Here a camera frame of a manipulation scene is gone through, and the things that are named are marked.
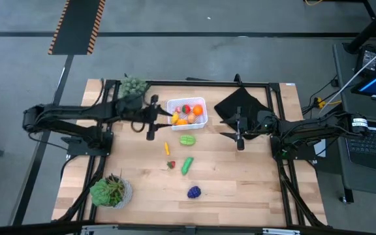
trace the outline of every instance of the wooden tabletop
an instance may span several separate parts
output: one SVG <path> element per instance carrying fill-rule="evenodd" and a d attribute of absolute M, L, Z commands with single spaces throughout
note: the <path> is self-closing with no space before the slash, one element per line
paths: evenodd
<path fill-rule="evenodd" d="M 280 84 L 287 120 L 302 119 L 300 103 L 294 84 Z M 99 80 L 88 80 L 82 105 L 91 105 L 98 97 Z M 203 129 L 172 131 L 163 128 L 154 141 L 146 140 L 146 132 L 135 133 L 130 123 L 115 123 L 114 143 L 107 158 L 104 176 L 119 174 L 129 180 L 133 198 L 123 209 L 98 207 L 96 222 L 157 225 L 208 226 L 285 226 L 285 216 L 279 175 L 272 159 L 268 136 L 245 141 L 245 150 L 237 151 L 236 144 L 219 132 L 232 132 L 221 124 L 214 106 L 234 92 L 236 87 L 152 86 L 146 97 L 159 95 L 166 107 L 169 99 L 203 97 L 206 100 L 208 122 Z M 263 88 L 247 88 L 248 92 L 267 106 Z M 272 95 L 277 110 L 275 94 Z M 165 117 L 158 123 L 167 123 Z M 79 121 L 79 125 L 94 125 Z M 193 146 L 181 146 L 179 137 L 192 134 Z M 170 156 L 164 142 L 169 143 Z M 187 157 L 194 157 L 185 176 L 181 166 Z M 55 204 L 53 219 L 61 217 L 82 191 L 89 157 L 77 157 L 65 168 Z M 176 161 L 169 170 L 166 162 Z M 295 161 L 300 194 L 319 220 L 326 223 L 317 177 L 305 161 Z M 199 186 L 202 194 L 187 198 L 188 189 Z M 84 217 L 89 217 L 91 199 L 87 201 Z M 292 218 L 296 211 L 290 196 Z"/>

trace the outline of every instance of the succulent plant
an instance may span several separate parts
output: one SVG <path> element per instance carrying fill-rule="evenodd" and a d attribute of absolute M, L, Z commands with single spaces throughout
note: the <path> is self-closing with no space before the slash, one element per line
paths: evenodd
<path fill-rule="evenodd" d="M 121 177 L 111 174 L 105 179 L 99 180 L 89 189 L 92 203 L 96 206 L 115 206 L 123 200 L 124 183 Z"/>
<path fill-rule="evenodd" d="M 121 80 L 120 86 L 120 97 L 125 97 L 127 95 L 141 95 L 148 89 L 148 84 L 146 81 L 135 78 L 135 77 L 126 77 Z"/>

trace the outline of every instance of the concrete floor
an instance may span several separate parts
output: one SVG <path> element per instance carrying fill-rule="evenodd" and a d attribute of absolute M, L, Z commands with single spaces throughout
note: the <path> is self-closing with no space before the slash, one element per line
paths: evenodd
<path fill-rule="evenodd" d="M 376 10 L 376 1 L 371 3 Z M 64 0 L 0 0 L 0 31 L 53 31 Z M 370 18 L 360 3 L 301 0 L 107 1 L 101 31 L 358 32 Z M 21 129 L 22 112 L 53 99 L 66 56 L 50 56 L 51 38 L 0 38 L 0 226 L 10 223 L 35 143 Z M 302 106 L 336 74 L 333 43 L 341 39 L 98 38 L 91 56 L 75 56 L 61 104 L 80 104 L 88 78 L 294 82 Z M 331 93 L 328 87 L 321 95 Z M 62 144 L 58 134 L 50 141 Z M 51 218 L 65 152 L 47 147 L 24 223 Z M 337 200 L 338 175 L 319 174 L 329 225 L 376 232 L 376 195 Z M 121 232 L 120 234 L 141 234 Z"/>

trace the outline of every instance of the purple toy grapes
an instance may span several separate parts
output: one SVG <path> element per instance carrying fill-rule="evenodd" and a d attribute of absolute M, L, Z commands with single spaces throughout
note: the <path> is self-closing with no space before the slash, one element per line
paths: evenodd
<path fill-rule="evenodd" d="M 201 195 L 201 189 L 198 186 L 194 186 L 190 188 L 188 191 L 188 197 L 189 198 L 197 198 Z"/>

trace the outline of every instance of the red toy strawberry on table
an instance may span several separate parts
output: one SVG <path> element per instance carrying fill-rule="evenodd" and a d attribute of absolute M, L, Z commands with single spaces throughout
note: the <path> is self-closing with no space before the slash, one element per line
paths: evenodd
<path fill-rule="evenodd" d="M 175 161 L 169 161 L 168 163 L 167 163 L 167 165 L 168 165 L 168 167 L 170 168 L 170 169 L 173 169 L 173 168 L 175 168 Z"/>

